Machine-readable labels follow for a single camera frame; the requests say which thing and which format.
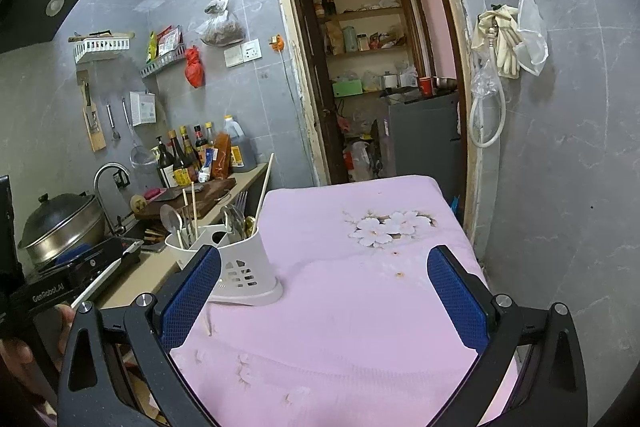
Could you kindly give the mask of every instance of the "doorway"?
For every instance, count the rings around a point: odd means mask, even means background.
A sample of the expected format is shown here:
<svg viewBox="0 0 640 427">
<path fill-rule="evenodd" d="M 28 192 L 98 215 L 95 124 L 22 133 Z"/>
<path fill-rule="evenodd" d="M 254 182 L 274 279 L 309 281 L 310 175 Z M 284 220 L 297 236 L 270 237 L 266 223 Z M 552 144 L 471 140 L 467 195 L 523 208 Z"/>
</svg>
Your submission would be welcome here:
<svg viewBox="0 0 640 427">
<path fill-rule="evenodd" d="M 281 1 L 321 183 L 430 175 L 463 207 L 465 71 L 448 0 Z"/>
</svg>

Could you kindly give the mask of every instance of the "human hand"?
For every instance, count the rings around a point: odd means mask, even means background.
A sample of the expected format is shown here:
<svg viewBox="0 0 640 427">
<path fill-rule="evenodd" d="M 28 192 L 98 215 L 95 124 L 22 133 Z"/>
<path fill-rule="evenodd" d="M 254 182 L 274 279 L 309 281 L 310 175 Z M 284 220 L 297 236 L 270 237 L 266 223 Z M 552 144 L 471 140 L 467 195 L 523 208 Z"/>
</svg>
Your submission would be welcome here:
<svg viewBox="0 0 640 427">
<path fill-rule="evenodd" d="M 60 314 L 62 315 L 62 332 L 60 333 L 60 339 L 58 341 L 58 349 L 60 355 L 58 360 L 55 361 L 56 368 L 60 371 L 62 368 L 62 355 L 65 353 L 66 342 L 69 338 L 69 332 L 71 330 L 71 324 L 74 321 L 76 312 L 69 306 L 64 304 L 58 304 L 56 306 Z M 38 394 L 36 384 L 29 377 L 27 366 L 33 362 L 33 353 L 27 344 L 18 339 L 10 339 L 0 341 L 0 355 L 4 360 L 6 367 L 9 369 L 12 375 L 19 380 L 29 391 L 34 394 Z"/>
</svg>

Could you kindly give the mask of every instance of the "silver screw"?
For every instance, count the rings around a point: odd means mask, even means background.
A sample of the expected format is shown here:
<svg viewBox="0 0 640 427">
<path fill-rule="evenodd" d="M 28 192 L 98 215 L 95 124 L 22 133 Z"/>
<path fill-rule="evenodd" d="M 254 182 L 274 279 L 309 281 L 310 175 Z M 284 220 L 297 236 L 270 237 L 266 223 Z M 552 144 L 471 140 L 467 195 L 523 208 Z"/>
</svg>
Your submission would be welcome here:
<svg viewBox="0 0 640 427">
<path fill-rule="evenodd" d="M 78 311 L 80 313 L 88 313 L 91 311 L 91 308 L 93 308 L 94 305 L 91 304 L 91 302 L 89 301 L 83 301 L 80 303 L 80 305 L 78 306 Z"/>
<path fill-rule="evenodd" d="M 560 315 L 566 315 L 569 312 L 569 309 L 562 304 L 562 302 L 558 302 L 555 306 L 554 309 L 556 310 L 556 312 L 558 312 L 558 314 Z"/>
<path fill-rule="evenodd" d="M 495 302 L 500 306 L 500 308 L 508 308 L 513 304 L 511 297 L 501 293 L 500 295 L 495 296 Z"/>
<path fill-rule="evenodd" d="M 149 306 L 149 304 L 151 304 L 151 301 L 153 300 L 153 295 L 151 295 L 151 293 L 143 293 L 142 295 L 138 295 L 138 298 L 136 299 L 136 304 L 142 308 L 145 308 L 146 306 Z"/>
</svg>

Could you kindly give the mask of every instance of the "pink tablecloth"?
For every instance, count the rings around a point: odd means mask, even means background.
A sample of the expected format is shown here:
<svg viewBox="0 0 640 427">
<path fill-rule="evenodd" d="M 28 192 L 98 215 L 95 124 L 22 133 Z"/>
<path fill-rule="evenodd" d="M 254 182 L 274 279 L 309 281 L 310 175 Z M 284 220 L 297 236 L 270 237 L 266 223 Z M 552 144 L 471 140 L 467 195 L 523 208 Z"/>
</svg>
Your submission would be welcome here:
<svg viewBox="0 0 640 427">
<path fill-rule="evenodd" d="M 260 233 L 284 286 L 270 306 L 208 304 L 172 357 L 223 427 L 423 427 L 476 352 L 427 277 L 447 245 L 481 270 L 431 178 L 267 194 Z M 500 413 L 511 364 L 485 415 Z"/>
</svg>

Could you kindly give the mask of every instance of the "white flower print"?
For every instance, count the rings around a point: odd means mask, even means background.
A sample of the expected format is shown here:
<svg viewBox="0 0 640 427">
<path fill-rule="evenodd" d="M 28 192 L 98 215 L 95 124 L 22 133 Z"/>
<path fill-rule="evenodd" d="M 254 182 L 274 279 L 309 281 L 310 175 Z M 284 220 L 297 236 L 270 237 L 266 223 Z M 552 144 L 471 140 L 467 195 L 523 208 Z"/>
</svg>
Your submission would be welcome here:
<svg viewBox="0 0 640 427">
<path fill-rule="evenodd" d="M 414 235 L 415 229 L 432 227 L 433 219 L 426 216 L 418 216 L 418 212 L 394 212 L 385 219 L 384 225 L 387 233 L 400 233 L 402 235 Z"/>
<path fill-rule="evenodd" d="M 358 222 L 357 227 L 358 229 L 349 236 L 358 239 L 358 243 L 363 247 L 377 247 L 393 241 L 386 225 L 375 217 L 366 217 Z"/>
</svg>

